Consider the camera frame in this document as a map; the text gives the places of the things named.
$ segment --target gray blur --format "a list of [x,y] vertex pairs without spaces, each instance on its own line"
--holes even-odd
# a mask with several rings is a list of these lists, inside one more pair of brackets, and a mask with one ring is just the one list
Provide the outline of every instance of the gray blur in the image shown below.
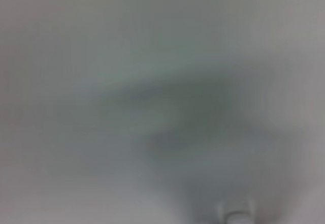
[[214,222],[252,197],[288,223],[325,179],[324,2],[0,0],[0,221]]

